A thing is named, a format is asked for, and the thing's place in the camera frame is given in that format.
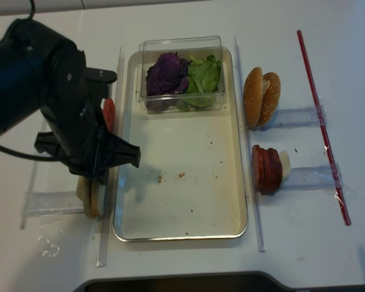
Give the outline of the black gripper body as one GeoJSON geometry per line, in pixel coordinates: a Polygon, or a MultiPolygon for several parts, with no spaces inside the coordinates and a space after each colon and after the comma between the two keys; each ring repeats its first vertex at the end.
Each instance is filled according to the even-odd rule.
{"type": "Polygon", "coordinates": [[[41,112],[60,144],[55,159],[72,174],[104,183],[109,170],[102,165],[108,133],[102,100],[93,97],[90,91],[51,94],[41,112]]]}

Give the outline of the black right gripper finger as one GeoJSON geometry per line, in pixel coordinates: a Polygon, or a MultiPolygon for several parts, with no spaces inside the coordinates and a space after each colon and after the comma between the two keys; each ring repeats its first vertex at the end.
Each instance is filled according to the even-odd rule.
{"type": "Polygon", "coordinates": [[[105,167],[117,167],[131,164],[138,168],[141,159],[141,150],[122,138],[107,133],[105,138],[105,167]]]}

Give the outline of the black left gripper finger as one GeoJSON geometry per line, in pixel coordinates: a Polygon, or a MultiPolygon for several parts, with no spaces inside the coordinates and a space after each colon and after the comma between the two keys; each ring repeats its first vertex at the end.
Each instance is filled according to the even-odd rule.
{"type": "Polygon", "coordinates": [[[34,147],[38,153],[47,153],[51,157],[57,158],[60,144],[52,131],[39,132],[36,136],[34,147]]]}

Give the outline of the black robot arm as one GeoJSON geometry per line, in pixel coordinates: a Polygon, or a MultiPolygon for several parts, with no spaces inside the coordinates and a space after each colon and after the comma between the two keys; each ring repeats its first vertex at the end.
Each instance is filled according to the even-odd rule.
{"type": "Polygon", "coordinates": [[[38,133],[36,155],[0,151],[60,162],[101,181],[112,167],[138,167],[139,147],[111,133],[102,113],[116,80],[113,71],[87,67],[85,53],[65,36],[30,18],[15,20],[0,41],[0,136],[36,111],[50,131],[38,133]]]}

